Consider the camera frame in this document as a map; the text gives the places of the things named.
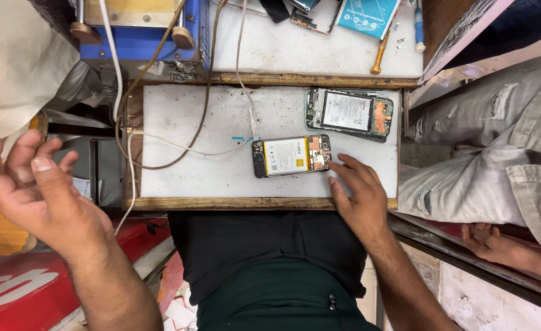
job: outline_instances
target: light gray jeans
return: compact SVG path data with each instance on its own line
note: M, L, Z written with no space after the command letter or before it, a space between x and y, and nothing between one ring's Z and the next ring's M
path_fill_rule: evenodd
M399 212L526 226L541 245L541 57L477 79L409 115L420 144L483 149L401 172Z

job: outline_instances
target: hand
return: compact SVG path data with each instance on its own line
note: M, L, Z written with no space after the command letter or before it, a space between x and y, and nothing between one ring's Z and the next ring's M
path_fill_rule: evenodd
M338 158L344 165L330 162L329 166L354 193L348 198L342 184L330 177L338 213L362 242L378 238L383 231L391 232L387 226L387 195L375 170L350 155L338 154Z
M113 227L108 216L72 186L78 154L69 152L58 166L52 158L61 140L38 147L40 141L37 130L23 134L3 166L0 138L0 211L69 262L97 254L113 237Z
M473 238L469 234L469 226L461 228L461 243L481 259L501 263L506 266L528 269L532 250L523 245L500 236L500 230L491 229L491 224L480 223L473 229Z

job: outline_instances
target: phone battery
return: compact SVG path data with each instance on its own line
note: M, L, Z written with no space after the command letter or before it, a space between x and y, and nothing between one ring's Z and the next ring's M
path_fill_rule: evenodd
M264 142L267 175L301 173L309 170L306 138Z
M373 98L327 91L322 125L369 132Z

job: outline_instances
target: brown braided cable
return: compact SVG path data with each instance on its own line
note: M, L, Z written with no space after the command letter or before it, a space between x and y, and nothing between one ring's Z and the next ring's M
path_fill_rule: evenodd
M178 4L179 8L182 8L185 6L186 0L181 0L180 4ZM213 71L213 59L215 57L215 40L217 37L217 21L219 19L219 13L222 10L222 8L228 3L228 0L222 0L217 5L217 11L215 13L215 21L213 22L213 37L212 37L212 46L211 46L211 59L209 61L209 72ZM158 57L158 54L160 54L160 51L162 50L162 47L164 46L164 43L166 42L166 38L168 38L168 35L171 33L172 28L176 25L176 22L178 21L178 17L180 16L180 10L177 10L175 12L174 17L172 18L171 24L168 26L166 31L164 32L164 35L162 37L162 40L160 40L160 43L158 44L158 47L156 48L156 51L152 55L152 58L148 61L146 66L143 68L143 70L137 75L136 79L134 79L132 85L130 85L127 89L126 94L121 98L121 102L119 103L119 108L117 110L117 122L115 124L115 140L117 141L117 145L119 146L119 150L123 153L123 155L126 158L130 158L130 156L125 152L125 149L121 145L121 141L119 138L119 128L121 126L121 118L123 117L123 107L125 106L125 102L129 95L132 93L133 89L136 87L137 83L142 79L142 76L148 71L148 69L154 64L156 61L156 58ZM203 106L203 116L201 116L201 122L199 123L199 127L197 128L197 132L195 132L195 135L193 136L193 140L191 140L191 143L189 144L189 148L193 147L194 142L197 140L197 137L199 137L199 133L201 133L201 128L203 127L203 123L205 122L205 116L207 115L207 108L209 106L209 89L211 87L211 77L209 77L207 81L207 89L205 90L205 105ZM185 150L183 154L181 154L176 160L161 165L160 167L148 167L147 165L139 164L138 162L135 162L132 160L132 162L142 168L142 169L151 169L151 170L157 170L157 169L164 169L172 166L173 164L179 162L189 151Z

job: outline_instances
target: dark green shirt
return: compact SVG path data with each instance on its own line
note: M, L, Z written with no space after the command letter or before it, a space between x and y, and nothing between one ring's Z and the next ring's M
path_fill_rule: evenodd
M328 308L328 294L336 309ZM309 262L279 258L250 264L199 304L199 331L379 330L342 285Z

